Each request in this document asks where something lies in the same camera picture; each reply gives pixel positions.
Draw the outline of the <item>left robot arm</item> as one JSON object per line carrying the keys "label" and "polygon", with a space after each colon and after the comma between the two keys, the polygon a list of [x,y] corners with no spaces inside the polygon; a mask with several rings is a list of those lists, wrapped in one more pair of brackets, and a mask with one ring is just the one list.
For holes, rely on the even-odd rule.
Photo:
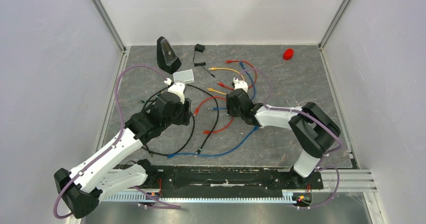
{"label": "left robot arm", "polygon": [[89,215],[107,197],[124,189],[143,185],[156,185],[158,175],[149,161],[115,174],[110,171],[134,151],[161,135],[170,125],[189,124],[191,118],[189,98],[164,92],[154,103],[133,114],[124,127],[99,151],[71,170],[58,169],[54,181],[59,196],[54,204],[54,216],[67,218],[57,212],[60,200],[70,210],[70,215],[83,218]]}

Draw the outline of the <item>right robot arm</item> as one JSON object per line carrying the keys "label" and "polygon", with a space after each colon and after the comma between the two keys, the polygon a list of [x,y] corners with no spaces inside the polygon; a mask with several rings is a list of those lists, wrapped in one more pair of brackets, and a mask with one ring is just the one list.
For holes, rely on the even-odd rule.
{"label": "right robot arm", "polygon": [[291,168],[290,182],[303,188],[310,182],[310,175],[330,147],[341,143],[340,128],[315,103],[302,107],[276,107],[263,103],[254,104],[243,89],[226,95],[227,114],[240,117],[246,124],[256,127],[278,127],[293,131],[302,152]]}

